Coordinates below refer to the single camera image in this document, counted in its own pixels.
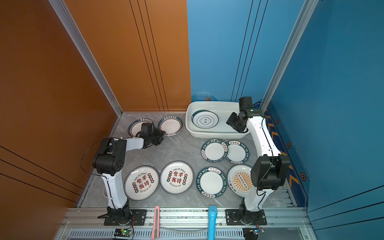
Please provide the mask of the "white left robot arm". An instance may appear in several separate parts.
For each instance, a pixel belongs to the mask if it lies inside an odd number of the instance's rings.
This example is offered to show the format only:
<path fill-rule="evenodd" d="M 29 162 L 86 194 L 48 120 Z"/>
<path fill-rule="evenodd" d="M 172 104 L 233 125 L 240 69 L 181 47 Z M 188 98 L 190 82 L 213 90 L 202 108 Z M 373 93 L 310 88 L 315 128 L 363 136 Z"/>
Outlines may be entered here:
<path fill-rule="evenodd" d="M 93 161 L 93 168 L 103 179 L 108 196 L 107 213 L 99 216 L 105 226 L 126 226 L 133 224 L 129 200 L 125 194 L 122 169 L 126 152 L 158 146 L 164 140 L 165 132 L 155 129 L 134 138 L 104 138 Z"/>

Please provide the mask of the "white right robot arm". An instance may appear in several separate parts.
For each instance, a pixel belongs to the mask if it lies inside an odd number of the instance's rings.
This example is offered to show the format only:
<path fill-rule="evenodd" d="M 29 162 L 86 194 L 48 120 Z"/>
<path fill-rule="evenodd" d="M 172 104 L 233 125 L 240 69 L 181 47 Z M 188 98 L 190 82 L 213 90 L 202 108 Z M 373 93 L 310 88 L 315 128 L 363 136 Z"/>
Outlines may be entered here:
<path fill-rule="evenodd" d="M 227 124 L 239 133 L 248 131 L 258 154 L 251 168 L 252 188 L 239 206 L 240 221 L 244 225 L 266 225 L 263 204 L 270 194 L 285 184 L 289 157 L 284 156 L 274 144 L 262 114 L 257 116 L 252 109 L 231 113 Z"/>

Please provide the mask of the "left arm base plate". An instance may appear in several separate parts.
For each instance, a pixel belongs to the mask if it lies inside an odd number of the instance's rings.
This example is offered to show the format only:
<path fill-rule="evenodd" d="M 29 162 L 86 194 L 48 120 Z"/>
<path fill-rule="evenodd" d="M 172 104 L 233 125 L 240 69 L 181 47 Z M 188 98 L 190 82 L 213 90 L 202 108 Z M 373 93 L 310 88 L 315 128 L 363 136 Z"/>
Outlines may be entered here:
<path fill-rule="evenodd" d="M 120 220 L 117 217 L 106 217 L 105 226 L 143 226 L 146 220 L 147 210 L 138 209 L 131 210 L 131 218 L 129 220 Z"/>

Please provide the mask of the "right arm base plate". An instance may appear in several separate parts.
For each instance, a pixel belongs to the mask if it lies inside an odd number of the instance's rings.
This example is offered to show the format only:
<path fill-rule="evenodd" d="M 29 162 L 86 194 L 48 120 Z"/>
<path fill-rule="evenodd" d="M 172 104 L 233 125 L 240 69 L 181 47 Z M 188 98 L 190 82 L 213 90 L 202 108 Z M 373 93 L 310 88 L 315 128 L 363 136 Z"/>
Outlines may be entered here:
<path fill-rule="evenodd" d="M 241 211 L 240 209 L 226 209 L 226 223 L 228 226 L 235 226 L 235 225 L 259 225 L 259 226 L 266 226 L 267 223 L 267 217 L 265 215 L 265 212 L 257 211 L 257 212 L 250 212 L 250 211 Z"/>

